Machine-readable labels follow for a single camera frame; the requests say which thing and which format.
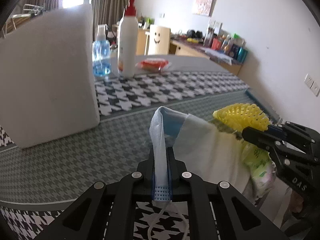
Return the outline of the blue sanitizer bottle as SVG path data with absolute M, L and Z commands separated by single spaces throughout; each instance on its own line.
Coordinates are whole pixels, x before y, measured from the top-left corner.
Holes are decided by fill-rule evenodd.
M 92 47 L 93 74 L 104 78 L 111 72 L 110 43 L 106 38 L 106 25 L 98 25 L 97 36 Z

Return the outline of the wooden desk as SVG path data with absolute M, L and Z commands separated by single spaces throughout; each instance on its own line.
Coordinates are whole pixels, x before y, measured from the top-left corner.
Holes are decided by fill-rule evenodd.
M 216 50 L 176 37 L 171 29 L 152 25 L 138 31 L 137 54 L 133 58 L 136 74 L 144 73 L 139 63 L 147 59 L 164 59 L 169 62 L 166 70 L 201 70 L 230 72 L 238 75 L 242 63 L 236 62 Z

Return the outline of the blue surgical face mask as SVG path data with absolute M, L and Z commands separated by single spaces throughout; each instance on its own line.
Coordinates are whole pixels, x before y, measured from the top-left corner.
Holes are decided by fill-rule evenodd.
M 152 200 L 162 211 L 187 202 L 189 219 L 185 236 L 191 239 L 217 239 L 214 217 L 202 179 L 204 159 L 209 154 L 212 125 L 191 114 L 159 107 L 150 123 L 154 170 Z

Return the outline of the white foam box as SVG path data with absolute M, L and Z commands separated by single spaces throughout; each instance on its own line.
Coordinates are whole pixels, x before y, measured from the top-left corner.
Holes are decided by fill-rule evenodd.
M 39 16 L 1 42 L 1 127 L 28 148 L 99 124 L 89 4 Z

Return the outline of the right brown curtain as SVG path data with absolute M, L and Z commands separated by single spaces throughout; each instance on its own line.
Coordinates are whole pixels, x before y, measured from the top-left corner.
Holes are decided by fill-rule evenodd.
M 126 0 L 92 0 L 93 9 L 93 38 L 96 37 L 97 27 L 107 24 L 111 27 L 123 16 Z

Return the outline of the teal bottle on desk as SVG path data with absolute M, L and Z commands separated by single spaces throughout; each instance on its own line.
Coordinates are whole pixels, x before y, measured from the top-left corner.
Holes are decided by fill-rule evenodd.
M 241 47 L 238 51 L 238 55 L 237 55 L 237 58 L 236 60 L 240 63 L 240 64 L 243 64 L 246 57 L 247 57 L 247 54 L 248 54 L 248 50 Z

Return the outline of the pink anime wall picture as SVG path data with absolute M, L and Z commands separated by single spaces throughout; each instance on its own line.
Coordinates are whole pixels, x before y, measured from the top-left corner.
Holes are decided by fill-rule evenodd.
M 214 0 L 196 0 L 195 14 L 209 17 L 212 15 Z

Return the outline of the smiley face wooden chair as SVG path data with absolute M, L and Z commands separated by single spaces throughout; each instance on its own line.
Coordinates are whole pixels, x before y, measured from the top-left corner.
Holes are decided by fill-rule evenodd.
M 150 25 L 148 55 L 167 55 L 170 47 L 171 29 Z

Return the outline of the houndstooth table cloth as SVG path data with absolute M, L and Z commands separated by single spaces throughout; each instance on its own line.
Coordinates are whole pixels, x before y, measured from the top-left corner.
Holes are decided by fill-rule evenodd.
M 233 103 L 278 115 L 244 81 L 200 57 L 169 55 L 163 74 L 95 83 L 100 124 L 22 149 L 1 131 L 1 239 L 33 239 L 95 181 L 113 183 L 149 154 L 149 126 L 161 105 L 204 120 Z

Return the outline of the green tissue packet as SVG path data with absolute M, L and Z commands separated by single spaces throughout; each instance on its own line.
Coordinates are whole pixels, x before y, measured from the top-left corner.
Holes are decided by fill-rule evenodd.
M 261 198 L 273 188 L 276 179 L 276 166 L 267 150 L 244 140 L 242 140 L 241 146 L 241 159 L 249 169 L 253 194 L 256 198 Z

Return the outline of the white paper tissue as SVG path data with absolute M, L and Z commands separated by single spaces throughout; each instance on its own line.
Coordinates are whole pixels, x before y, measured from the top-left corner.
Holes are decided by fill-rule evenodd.
M 187 171 L 204 181 L 227 181 L 241 193 L 249 181 L 250 173 L 241 161 L 241 142 L 235 135 L 220 132 L 214 124 L 194 115 L 185 119 L 173 150 Z

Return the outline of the wall power sockets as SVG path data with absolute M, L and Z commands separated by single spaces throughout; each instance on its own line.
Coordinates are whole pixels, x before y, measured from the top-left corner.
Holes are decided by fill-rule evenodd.
M 310 89 L 313 92 L 315 97 L 319 96 L 319 85 L 309 74 L 306 75 L 304 83 L 307 85 L 308 89 Z

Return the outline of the white red pump bottle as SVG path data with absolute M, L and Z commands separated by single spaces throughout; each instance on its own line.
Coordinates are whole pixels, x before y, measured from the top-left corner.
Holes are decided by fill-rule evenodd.
M 138 36 L 135 0 L 128 0 L 118 26 L 118 73 L 125 79 L 135 74 L 135 56 Z

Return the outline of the papers on desk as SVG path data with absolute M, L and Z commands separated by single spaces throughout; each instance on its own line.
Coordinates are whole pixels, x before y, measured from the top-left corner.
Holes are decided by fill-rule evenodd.
M 210 48 L 202 48 L 203 51 L 209 55 L 210 57 L 214 57 L 220 61 L 223 61 L 227 64 L 229 64 L 230 66 L 232 65 L 232 58 L 228 55 L 225 55 L 224 53 L 221 53 L 217 50 L 213 50 L 213 49 L 210 49 Z

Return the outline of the red snack packet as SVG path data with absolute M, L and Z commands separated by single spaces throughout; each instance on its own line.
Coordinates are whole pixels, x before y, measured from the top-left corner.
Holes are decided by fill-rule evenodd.
M 171 66 L 171 62 L 163 58 L 147 58 L 136 64 L 136 67 L 148 72 L 162 72 Z

